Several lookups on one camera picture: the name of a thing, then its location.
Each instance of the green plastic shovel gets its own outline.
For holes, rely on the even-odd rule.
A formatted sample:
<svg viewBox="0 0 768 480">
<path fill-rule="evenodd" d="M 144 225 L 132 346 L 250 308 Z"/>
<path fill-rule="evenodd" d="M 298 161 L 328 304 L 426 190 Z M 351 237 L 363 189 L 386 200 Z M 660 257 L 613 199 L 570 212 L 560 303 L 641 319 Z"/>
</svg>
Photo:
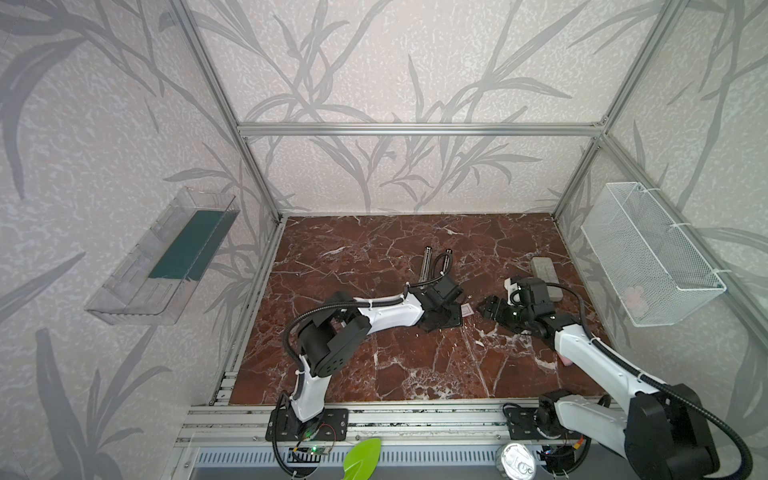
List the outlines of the green plastic shovel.
<svg viewBox="0 0 768 480">
<path fill-rule="evenodd" d="M 343 480 L 367 480 L 379 464 L 381 439 L 367 439 L 355 445 L 344 458 Z"/>
</svg>

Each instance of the can lid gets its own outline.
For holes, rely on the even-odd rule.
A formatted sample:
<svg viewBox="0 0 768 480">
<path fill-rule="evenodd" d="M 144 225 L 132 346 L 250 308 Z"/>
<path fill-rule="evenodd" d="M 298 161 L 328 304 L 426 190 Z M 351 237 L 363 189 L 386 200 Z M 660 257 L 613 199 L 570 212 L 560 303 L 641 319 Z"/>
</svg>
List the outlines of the can lid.
<svg viewBox="0 0 768 480">
<path fill-rule="evenodd" d="M 504 447 L 501 464 L 511 480 L 532 480 L 536 476 L 536 460 L 531 451 L 520 443 Z"/>
</svg>

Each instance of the clear plastic container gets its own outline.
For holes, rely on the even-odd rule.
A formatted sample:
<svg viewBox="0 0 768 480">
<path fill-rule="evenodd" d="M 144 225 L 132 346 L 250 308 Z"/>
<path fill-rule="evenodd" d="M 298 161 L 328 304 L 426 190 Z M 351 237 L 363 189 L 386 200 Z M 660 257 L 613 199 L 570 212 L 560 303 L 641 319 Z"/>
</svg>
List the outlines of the clear plastic container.
<svg viewBox="0 0 768 480">
<path fill-rule="evenodd" d="M 173 325 L 240 208 L 232 194 L 187 187 L 85 306 L 111 325 Z"/>
</svg>

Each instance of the wall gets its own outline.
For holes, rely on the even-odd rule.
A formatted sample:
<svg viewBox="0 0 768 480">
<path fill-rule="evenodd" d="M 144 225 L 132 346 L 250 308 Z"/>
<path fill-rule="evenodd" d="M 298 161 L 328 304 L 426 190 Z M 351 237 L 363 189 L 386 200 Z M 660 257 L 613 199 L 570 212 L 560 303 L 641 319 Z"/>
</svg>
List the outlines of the wall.
<svg viewBox="0 0 768 480">
<path fill-rule="evenodd" d="M 663 4 L 189 3 L 240 122 L 599 121 Z M 586 143 L 250 139 L 281 208 L 309 214 L 551 211 Z"/>
<path fill-rule="evenodd" d="M 274 225 L 165 2 L 0 3 L 0 477 L 156 478 Z M 174 326 L 84 311 L 182 186 L 235 193 Z"/>
<path fill-rule="evenodd" d="M 611 135 L 766 305 L 768 2 L 690 2 Z M 608 181 L 598 155 L 560 220 L 566 244 L 617 349 L 668 382 L 685 382 L 750 445 L 753 478 L 768 474 L 768 356 L 724 301 L 674 326 L 626 317 L 580 226 Z M 735 448 L 719 432 L 725 466 Z"/>
</svg>

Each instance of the gray block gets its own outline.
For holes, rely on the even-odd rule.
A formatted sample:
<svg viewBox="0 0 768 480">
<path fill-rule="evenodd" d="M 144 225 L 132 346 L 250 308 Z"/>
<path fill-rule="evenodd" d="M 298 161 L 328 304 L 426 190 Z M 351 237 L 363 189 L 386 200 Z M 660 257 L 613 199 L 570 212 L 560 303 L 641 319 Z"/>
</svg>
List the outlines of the gray block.
<svg viewBox="0 0 768 480">
<path fill-rule="evenodd" d="M 554 272 L 554 264 L 549 257 L 533 257 L 531 259 L 531 270 L 533 270 L 533 276 L 544 280 L 549 283 L 560 283 L 558 275 Z M 556 286 L 548 286 L 549 298 L 553 302 L 559 302 L 563 299 L 563 291 Z"/>
</svg>

